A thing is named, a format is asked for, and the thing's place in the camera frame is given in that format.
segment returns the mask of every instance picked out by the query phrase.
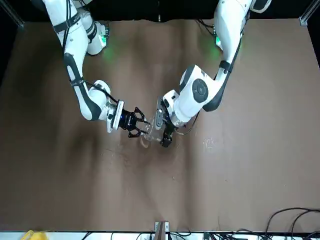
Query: white robot link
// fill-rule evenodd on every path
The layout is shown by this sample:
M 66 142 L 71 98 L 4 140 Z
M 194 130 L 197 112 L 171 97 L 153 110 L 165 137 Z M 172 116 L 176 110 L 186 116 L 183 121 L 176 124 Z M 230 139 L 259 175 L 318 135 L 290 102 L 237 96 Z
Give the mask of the white robot link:
M 160 130 L 164 125 L 160 142 L 163 147 L 170 145 L 174 132 L 180 135 L 188 133 L 191 128 L 186 133 L 177 129 L 194 116 L 196 121 L 201 109 L 211 112 L 218 108 L 238 55 L 249 10 L 263 13 L 270 4 L 271 0 L 219 0 L 214 12 L 214 28 L 220 39 L 223 60 L 214 79 L 197 65 L 190 66 L 180 80 L 180 95 L 171 90 L 158 98 L 154 127 Z
M 98 54 L 106 46 L 109 36 L 109 28 L 94 21 L 88 11 L 80 8 L 82 3 L 90 1 L 43 0 L 62 45 L 63 61 L 81 113 L 89 121 L 106 121 L 108 133 L 121 127 L 129 131 L 129 138 L 148 134 L 137 127 L 138 122 L 150 124 L 137 107 L 133 112 L 126 111 L 124 101 L 115 100 L 104 81 L 97 80 L 91 84 L 83 77 L 86 53 Z M 214 28 L 223 49 L 223 60 L 214 79 L 196 65 L 188 67 L 180 80 L 180 95 L 171 90 L 158 99 L 154 124 L 158 130 L 165 125 L 160 142 L 163 147 L 168 147 L 173 133 L 185 126 L 202 108 L 206 112 L 217 109 L 239 51 L 247 14 L 249 10 L 262 13 L 270 3 L 271 0 L 218 1 L 214 12 Z
M 119 127 L 129 131 L 129 138 L 146 133 L 137 127 L 137 122 L 149 124 L 137 107 L 133 112 L 126 111 L 124 101 L 116 100 L 110 95 L 107 83 L 97 80 L 91 84 L 83 77 L 86 53 L 96 55 L 106 47 L 109 28 L 94 21 L 88 11 L 82 8 L 77 10 L 72 0 L 43 0 L 43 3 L 60 40 L 63 62 L 83 117 L 89 121 L 106 121 L 108 133 Z

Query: metal bracket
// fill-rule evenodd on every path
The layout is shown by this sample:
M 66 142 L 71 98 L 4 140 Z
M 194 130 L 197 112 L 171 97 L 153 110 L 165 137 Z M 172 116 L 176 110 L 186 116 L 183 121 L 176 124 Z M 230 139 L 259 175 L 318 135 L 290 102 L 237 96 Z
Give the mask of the metal bracket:
M 308 26 L 308 20 L 312 14 L 320 6 L 320 0 L 313 0 L 312 3 L 306 8 L 304 13 L 299 17 L 300 25 L 303 27 Z
M 155 232 L 157 231 L 158 225 L 159 225 L 160 223 L 161 223 L 160 221 L 156 221 L 156 222 L 154 223 L 154 231 L 155 231 Z M 165 222 L 164 222 L 164 226 L 165 226 L 165 231 L 166 231 L 166 232 L 169 232 L 170 229 L 169 229 L 169 222 L 168 222 L 168 221 L 165 221 Z
M 14 8 L 6 0 L 0 0 L 0 6 L 14 21 L 14 23 L 18 26 L 18 28 L 24 29 L 25 22 L 21 19 L 21 17 L 17 14 Z

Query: cable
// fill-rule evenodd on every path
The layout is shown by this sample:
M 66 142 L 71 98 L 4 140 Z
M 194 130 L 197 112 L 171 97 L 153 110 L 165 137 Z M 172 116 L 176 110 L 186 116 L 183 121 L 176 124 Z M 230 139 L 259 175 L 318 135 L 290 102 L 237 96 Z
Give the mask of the cable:
M 189 233 L 186 234 L 186 235 L 183 235 L 183 234 L 181 234 L 179 232 L 175 232 L 175 234 L 179 235 L 180 237 L 189 237 L 191 235 L 191 231 L 189 230 Z
M 317 230 L 317 231 L 314 231 L 314 232 L 310 233 L 310 234 L 306 237 L 306 239 L 310 239 L 312 235 L 315 235 L 315 234 L 318 234 L 318 233 L 320 233 L 320 230 Z
M 197 121 L 197 118 L 198 118 L 199 113 L 200 113 L 200 112 L 198 112 L 198 113 L 196 114 L 195 119 L 194 119 L 194 121 L 193 121 L 193 123 L 192 123 L 192 125 L 191 125 L 191 127 L 189 128 L 188 131 L 186 131 L 186 132 L 179 132 L 179 131 L 177 131 L 176 129 L 174 129 L 174 131 L 175 131 L 177 134 L 182 135 L 182 136 L 185 136 L 185 135 L 187 135 L 188 133 L 190 133 L 190 131 L 193 129 L 193 127 L 194 127 L 194 125 L 195 125 L 195 123 L 196 123 L 196 121 Z
M 272 220 L 277 214 L 280 214 L 280 213 L 283 213 L 283 212 L 286 212 L 286 211 L 291 211 L 291 210 L 315 211 L 315 212 L 319 212 L 319 213 L 320 213 L 320 209 L 311 209 L 311 208 L 305 208 L 305 207 L 290 207 L 290 208 L 285 208 L 285 209 L 276 211 L 276 212 L 275 212 L 274 214 L 272 214 L 271 217 L 269 218 L 269 221 L 268 221 L 268 223 L 267 223 L 267 225 L 266 225 L 266 229 L 265 229 L 264 235 L 265 235 L 265 236 L 268 235 L 268 230 L 269 230 L 269 226 L 270 226 L 271 220 Z
M 295 224 L 298 221 L 299 218 L 301 218 L 303 215 L 308 214 L 308 213 L 320 213 L 320 210 L 318 209 L 310 209 L 307 211 L 304 211 L 302 213 L 300 213 L 295 220 L 293 221 L 292 225 L 291 225 L 291 239 L 294 239 L 294 228 L 295 228 Z
M 92 234 L 92 231 L 88 231 L 81 240 L 85 240 L 90 234 Z
M 208 24 L 206 24 L 202 19 L 197 19 L 197 21 L 198 21 L 199 23 L 201 23 L 204 27 L 207 27 L 207 28 L 210 28 L 210 29 L 213 29 L 213 28 L 214 28 L 213 25 L 208 25 Z
M 81 6 L 89 12 L 88 5 L 85 3 L 85 1 L 84 0 L 78 0 L 78 1 L 81 4 Z
M 182 235 L 174 233 L 174 232 L 168 232 L 168 236 L 173 235 L 173 236 L 178 236 L 179 238 L 181 238 L 182 240 L 186 240 Z
M 92 84 L 91 82 L 88 82 L 88 81 L 86 81 L 86 80 L 85 80 L 84 82 L 85 82 L 86 84 L 88 84 L 89 86 L 91 86 L 91 87 L 93 87 L 93 88 L 95 88 L 95 89 L 103 92 L 107 98 L 110 98 L 110 99 L 111 99 L 112 101 L 114 101 L 116 104 L 118 103 L 118 101 L 117 101 L 113 96 L 111 96 L 106 90 L 104 90 L 104 89 L 102 89 L 101 87 L 96 86 L 96 85 L 94 85 L 94 84 Z
M 138 240 L 138 238 L 142 235 L 142 234 L 152 234 L 152 232 L 150 231 L 143 231 L 143 232 L 140 232 L 139 235 L 136 237 L 135 240 Z

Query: metal frame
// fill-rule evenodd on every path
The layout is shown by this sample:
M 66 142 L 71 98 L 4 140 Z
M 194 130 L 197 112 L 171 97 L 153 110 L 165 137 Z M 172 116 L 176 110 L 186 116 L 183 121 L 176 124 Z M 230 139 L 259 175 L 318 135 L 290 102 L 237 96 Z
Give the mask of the metal frame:
M 21 17 L 17 14 L 17 12 L 13 9 L 13 7 L 6 0 L 0 0 L 0 6 L 9 15 L 9 17 L 14 21 L 14 23 L 18 26 L 18 28 L 24 29 L 25 21 L 23 21 L 21 19 Z
M 304 13 L 299 17 L 300 25 L 301 26 L 307 26 L 308 20 L 311 17 L 311 15 L 317 10 L 317 8 L 320 6 L 320 0 L 313 0 L 312 3 L 307 7 L 307 9 L 304 11 Z

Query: black cable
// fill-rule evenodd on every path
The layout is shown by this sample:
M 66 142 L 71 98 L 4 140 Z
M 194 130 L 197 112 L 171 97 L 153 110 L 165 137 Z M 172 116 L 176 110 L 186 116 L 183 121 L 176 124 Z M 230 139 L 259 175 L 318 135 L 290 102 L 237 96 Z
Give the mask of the black cable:
M 70 0 L 65 0 L 65 8 L 66 8 L 65 21 L 68 21 L 69 18 L 71 17 L 71 4 L 70 4 Z M 68 27 L 66 30 L 64 30 L 64 34 L 63 34 L 63 41 L 62 41 L 62 55 L 63 55 L 63 56 L 64 56 L 65 50 L 66 50 L 68 34 L 69 34 L 69 27 Z
M 198 113 L 196 114 L 195 119 L 194 119 L 194 121 L 193 121 L 193 123 L 192 123 L 192 125 L 191 125 L 191 127 L 189 128 L 188 131 L 186 131 L 186 132 L 179 132 L 179 131 L 177 131 L 176 129 L 174 129 L 174 131 L 175 131 L 177 134 L 182 135 L 182 136 L 185 136 L 185 135 L 187 135 L 188 133 L 190 133 L 191 130 L 194 128 L 194 125 L 195 125 L 195 123 L 196 123 L 196 121 L 197 121 L 197 118 L 198 118 L 199 113 L 200 113 L 200 112 L 198 112 Z
M 181 239 L 183 239 L 183 240 L 186 240 L 182 235 L 179 235 L 179 234 L 174 233 L 174 232 L 169 232 L 169 233 L 168 233 L 168 236 L 169 236 L 169 235 L 178 236 L 179 238 L 181 238 Z
M 99 86 L 96 86 L 96 85 L 94 85 L 94 84 L 92 84 L 91 82 L 88 82 L 88 81 L 84 81 L 86 84 L 88 84 L 89 86 L 91 86 L 91 87 L 93 87 L 93 88 L 95 88 L 95 89 L 97 89 L 97 90 L 99 90 L 99 91 L 101 91 L 101 92 L 103 92 L 108 98 L 110 98 L 112 101 L 114 101 L 116 104 L 118 103 L 118 101 L 113 97 L 113 96 L 111 96 L 106 90 L 104 90 L 104 89 L 102 89 L 101 87 L 99 87 Z
M 320 209 L 310 209 L 310 210 L 306 210 L 302 213 L 300 213 L 295 220 L 293 221 L 292 225 L 291 225 L 291 239 L 294 239 L 294 228 L 295 228 L 295 224 L 298 221 L 299 218 L 301 218 L 303 215 L 308 214 L 308 213 L 320 213 Z
M 181 234 L 179 232 L 175 232 L 175 234 L 178 234 L 180 237 L 189 237 L 191 235 L 191 231 L 189 230 L 189 233 L 184 235 L 184 234 Z
M 280 213 L 286 212 L 286 211 L 291 211 L 291 210 L 305 210 L 305 211 L 314 211 L 314 212 L 319 212 L 320 213 L 320 209 L 311 209 L 311 208 L 305 208 L 305 207 L 290 207 L 290 208 L 285 208 L 279 211 L 276 211 L 274 214 L 271 215 L 271 217 L 269 218 L 269 221 L 266 225 L 266 229 L 264 232 L 264 235 L 267 237 L 268 236 L 268 230 L 269 230 L 269 226 L 271 223 L 271 220 Z
M 306 239 L 310 239 L 312 235 L 319 234 L 319 233 L 320 233 L 320 230 L 314 231 L 314 232 L 310 233 L 310 234 L 306 237 Z
M 198 23 L 198 26 L 199 26 L 200 29 L 201 29 L 201 26 L 200 26 L 200 25 L 204 26 L 205 30 L 210 34 L 210 36 L 213 37 L 213 38 L 215 37 L 215 36 L 214 36 L 214 33 L 211 32 L 211 31 L 208 29 L 207 26 L 203 25 L 203 24 L 202 24 L 200 21 L 198 21 L 198 20 L 195 20 L 195 21 Z
M 214 28 L 213 25 L 208 25 L 208 24 L 206 24 L 202 19 L 197 19 L 197 21 L 198 21 L 199 23 L 201 23 L 204 27 L 207 27 L 207 28 L 210 28 L 210 29 L 213 29 L 213 28 Z
M 88 5 L 84 2 L 84 0 L 79 0 L 79 2 L 80 2 L 80 4 L 81 4 L 81 6 L 82 6 L 85 10 L 87 10 L 87 11 L 89 12 Z
M 142 234 L 152 234 L 152 232 L 150 231 L 143 231 L 143 232 L 140 232 L 139 235 L 136 237 L 135 240 L 138 240 L 138 238 L 142 235 Z
M 81 240 L 85 240 L 90 234 L 92 234 L 92 231 L 88 231 Z

